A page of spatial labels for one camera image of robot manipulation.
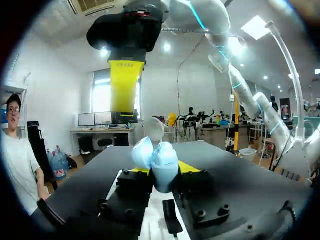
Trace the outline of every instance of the computer monitor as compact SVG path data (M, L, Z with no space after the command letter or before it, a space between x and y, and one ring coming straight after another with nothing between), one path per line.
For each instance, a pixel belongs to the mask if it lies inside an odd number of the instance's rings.
M84 113L79 114L79 127L94 126L95 125L95 114Z
M94 125L108 125L112 124L112 113L110 111L95 113Z

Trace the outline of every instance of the person in background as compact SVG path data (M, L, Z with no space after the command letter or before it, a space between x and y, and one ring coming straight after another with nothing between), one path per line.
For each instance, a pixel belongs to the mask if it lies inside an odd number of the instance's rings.
M276 112L279 112L279 107L278 104L276 103L276 98L275 96L271 96L271 102L272 102L272 107Z
M31 144L26 138L19 138L17 128L20 120L21 100L13 94L6 102L8 129L2 131L2 152L7 173L20 202L31 215L37 209L39 199L50 195L44 186L44 172L40 168Z

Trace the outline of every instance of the water bottle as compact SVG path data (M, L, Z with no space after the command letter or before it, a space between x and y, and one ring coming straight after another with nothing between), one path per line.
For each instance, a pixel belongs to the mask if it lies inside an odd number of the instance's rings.
M61 180L66 177L65 166L61 160L61 156L57 155L55 151L52 152L50 165L57 180Z
M56 146L56 151L57 151L57 154L60 155L61 161L64 165L64 171L65 171L65 173L67 173L70 168L69 168L69 162L67 160L66 154L60 151L59 145Z
M154 151L151 169L155 176L155 189L167 194L172 192L172 183L179 172L179 161L176 151L169 142L161 142Z
M50 149L49 148L46 150L46 156L48 157L49 163L51 163L52 154L50 153Z

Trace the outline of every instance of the white pipe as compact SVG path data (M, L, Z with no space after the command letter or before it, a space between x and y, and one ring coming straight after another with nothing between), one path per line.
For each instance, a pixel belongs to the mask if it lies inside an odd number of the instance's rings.
M293 80L293 85L294 85L294 90L295 90L295 95L297 99L297 111L298 111L298 127L297 127L297 132L296 132L296 140L300 141L303 143L303 140L305 138L305 133L304 133L304 99L302 95L302 90L301 90L301 84L299 81L298 77L298 72L295 66L295 63L291 57L291 54L281 38L280 32L274 25L273 21L268 22L268 24L265 26L268 28L271 32L271 35L274 37L276 42L278 43L283 56L286 60L286 63L288 64L288 67L290 69L290 73L292 74L292 80Z

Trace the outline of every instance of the desk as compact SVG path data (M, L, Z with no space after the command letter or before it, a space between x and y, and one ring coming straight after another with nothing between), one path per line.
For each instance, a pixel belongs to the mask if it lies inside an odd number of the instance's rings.
M303 182L292 181L203 141L175 143L173 148L179 160L214 176L217 192L230 205L230 221L279 210L286 200L294 203L299 216L312 193ZM98 215L98 199L107 197L118 172L135 167L129 154L132 149L115 146L104 150L59 186L47 204L65 220L81 210ZM53 230L39 209L31 217L48 231ZM193 228L182 218L191 235Z
M80 128L72 129L71 135L72 135L72 148L74 153L78 153L79 151L76 151L76 147L78 144L78 139L76 136L79 135L96 135L96 134L128 134L128 140L129 140L129 146L134 146L135 143L135 128L106 128L106 127L100 127L100 128L93 128L93 130L81 130Z
M249 145L248 142L248 127L250 125L239 125L239 141L238 149L246 149ZM214 145L222 150L226 148L226 140L228 134L229 125L222 125L221 127L203 128L197 127L195 137L197 140L203 140L208 144Z

